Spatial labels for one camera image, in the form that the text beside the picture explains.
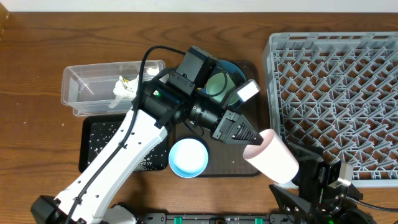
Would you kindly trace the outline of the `light blue bowl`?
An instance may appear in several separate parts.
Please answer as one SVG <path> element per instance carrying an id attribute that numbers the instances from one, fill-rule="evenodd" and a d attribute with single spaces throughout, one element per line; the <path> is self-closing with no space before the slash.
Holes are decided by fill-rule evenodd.
<path id="1" fill-rule="evenodd" d="M 209 160 L 206 146 L 199 140 L 184 138 L 177 141 L 169 152 L 171 170 L 179 177 L 190 179 L 199 176 Z"/>

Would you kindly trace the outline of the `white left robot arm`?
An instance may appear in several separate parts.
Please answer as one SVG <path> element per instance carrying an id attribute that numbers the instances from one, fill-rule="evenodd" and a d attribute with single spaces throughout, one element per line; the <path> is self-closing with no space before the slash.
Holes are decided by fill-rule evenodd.
<path id="1" fill-rule="evenodd" d="M 138 81 L 132 107 L 111 140 L 94 161 L 65 190 L 52 197 L 40 196 L 31 206 L 37 223 L 109 223 L 124 213 L 109 204 L 140 161 L 160 144 L 175 124 L 190 121 L 207 129 L 214 140 L 224 144 L 262 142 L 237 107 L 229 100 L 237 95 L 247 101 L 260 88 L 239 72 L 224 73 L 231 89 L 222 88 L 217 102 L 207 94 L 208 80 L 222 63 L 208 52 L 190 47 L 176 68 L 161 70 L 149 81 Z"/>

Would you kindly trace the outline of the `pink cup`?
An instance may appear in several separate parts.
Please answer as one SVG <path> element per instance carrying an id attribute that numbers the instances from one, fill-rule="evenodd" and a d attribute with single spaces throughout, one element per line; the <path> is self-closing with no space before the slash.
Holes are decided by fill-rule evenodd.
<path id="1" fill-rule="evenodd" d="M 278 184 L 290 182 L 299 171 L 299 163 L 273 129 L 260 132 L 260 145 L 247 145 L 243 158 Z"/>

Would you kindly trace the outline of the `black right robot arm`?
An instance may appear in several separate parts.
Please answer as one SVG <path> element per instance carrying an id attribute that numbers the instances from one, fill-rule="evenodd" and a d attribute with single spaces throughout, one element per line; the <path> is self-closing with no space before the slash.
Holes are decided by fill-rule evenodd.
<path id="1" fill-rule="evenodd" d="M 353 166 L 344 161 L 322 159 L 323 149 L 285 140 L 284 144 L 299 164 L 292 183 L 295 195 L 270 185 L 279 206 L 292 223 L 374 223 L 372 216 L 356 205 L 363 194 L 352 184 Z"/>

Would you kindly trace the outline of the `white napkin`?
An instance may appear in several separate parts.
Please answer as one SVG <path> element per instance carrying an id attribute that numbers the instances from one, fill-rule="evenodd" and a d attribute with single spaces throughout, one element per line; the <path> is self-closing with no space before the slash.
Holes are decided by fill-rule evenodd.
<path id="1" fill-rule="evenodd" d="M 119 76 L 119 80 L 116 82 L 113 89 L 115 99 L 111 102 L 109 108 L 116 107 L 122 100 L 133 100 L 137 95 L 138 81 L 138 77 L 128 80 Z"/>

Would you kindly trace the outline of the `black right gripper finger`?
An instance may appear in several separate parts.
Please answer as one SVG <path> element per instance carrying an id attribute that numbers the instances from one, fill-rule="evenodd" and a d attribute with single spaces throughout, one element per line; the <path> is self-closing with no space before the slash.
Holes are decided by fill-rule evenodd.
<path id="1" fill-rule="evenodd" d="M 274 184 L 269 185 L 269 188 L 275 197 L 279 210 L 286 212 L 288 215 L 293 215 L 294 217 L 314 217 L 313 207 L 309 201 Z"/>
<path id="2" fill-rule="evenodd" d="M 289 140 L 285 140 L 284 144 L 298 162 L 307 160 L 323 160 L 323 149 L 320 147 L 303 145 Z"/>

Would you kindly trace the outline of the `pile of white rice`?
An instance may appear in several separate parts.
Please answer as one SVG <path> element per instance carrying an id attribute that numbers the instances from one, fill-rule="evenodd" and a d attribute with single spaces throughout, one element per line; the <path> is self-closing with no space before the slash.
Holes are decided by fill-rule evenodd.
<path id="1" fill-rule="evenodd" d="M 85 165 L 87 167 L 111 140 L 120 125 L 120 121 L 93 123 L 91 125 L 88 146 L 86 147 L 88 158 L 85 162 Z M 167 153 L 167 146 L 168 139 L 165 139 L 155 148 L 151 149 L 150 152 L 137 165 L 135 171 L 152 171 L 164 169 L 167 165 L 167 158 L 165 156 Z"/>

